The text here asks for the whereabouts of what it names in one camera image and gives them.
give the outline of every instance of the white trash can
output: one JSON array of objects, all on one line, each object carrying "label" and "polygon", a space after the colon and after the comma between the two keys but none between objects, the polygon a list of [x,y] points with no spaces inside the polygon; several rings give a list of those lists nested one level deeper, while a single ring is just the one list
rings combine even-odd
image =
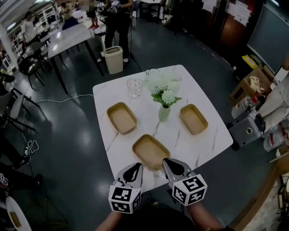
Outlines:
[{"label": "white trash can", "polygon": [[102,57],[105,58],[109,74],[115,74],[123,71],[123,50],[120,46],[112,46],[101,52]]}]

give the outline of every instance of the glass vase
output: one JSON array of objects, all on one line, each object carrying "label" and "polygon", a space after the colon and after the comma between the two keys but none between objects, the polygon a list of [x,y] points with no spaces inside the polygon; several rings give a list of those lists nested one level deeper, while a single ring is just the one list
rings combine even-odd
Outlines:
[{"label": "glass vase", "polygon": [[165,122],[168,120],[168,116],[170,115],[171,108],[165,108],[163,105],[161,105],[159,111],[158,111],[158,120],[160,122]]}]

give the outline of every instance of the black pants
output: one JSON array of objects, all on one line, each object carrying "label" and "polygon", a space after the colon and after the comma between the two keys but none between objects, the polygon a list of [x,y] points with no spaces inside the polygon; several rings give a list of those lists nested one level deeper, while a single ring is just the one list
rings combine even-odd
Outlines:
[{"label": "black pants", "polygon": [[119,33],[119,46],[123,49],[123,58],[128,58],[128,30],[131,24],[130,14],[117,13],[111,14],[107,18],[107,30],[105,35],[105,47],[112,47],[112,40],[114,33],[117,31]]},{"label": "black pants", "polygon": [[[14,166],[19,165],[23,158],[3,135],[0,135],[0,152],[4,154]],[[34,178],[18,172],[1,162],[0,173],[3,173],[5,178],[8,178],[10,184],[19,188],[32,188],[37,185],[37,181]]]},{"label": "black pants", "polygon": [[19,165],[23,158],[3,135],[0,135],[0,153],[4,154],[14,166]]},{"label": "black pants", "polygon": [[38,38],[37,35],[31,41],[29,41],[28,44],[31,45],[34,42],[40,42],[40,39]]}]

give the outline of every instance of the rectangular tray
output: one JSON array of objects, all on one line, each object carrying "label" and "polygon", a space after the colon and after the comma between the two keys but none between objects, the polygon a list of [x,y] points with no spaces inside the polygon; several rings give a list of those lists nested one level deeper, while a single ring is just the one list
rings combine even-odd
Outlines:
[{"label": "rectangular tray", "polygon": [[130,133],[136,128],[136,117],[123,102],[119,102],[108,108],[107,115],[113,126],[122,135]]},{"label": "rectangular tray", "polygon": [[188,104],[180,110],[180,118],[192,135],[198,135],[208,127],[207,120],[193,104]]},{"label": "rectangular tray", "polygon": [[132,150],[139,159],[151,170],[163,168],[163,159],[170,158],[170,152],[154,137],[145,134],[132,146]]}]

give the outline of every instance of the empty glass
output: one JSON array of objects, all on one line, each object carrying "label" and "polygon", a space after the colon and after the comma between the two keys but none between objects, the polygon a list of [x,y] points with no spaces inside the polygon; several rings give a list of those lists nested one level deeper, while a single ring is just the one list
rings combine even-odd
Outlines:
[{"label": "empty glass", "polygon": [[126,84],[130,97],[137,98],[142,94],[143,82],[141,79],[129,79]]}]

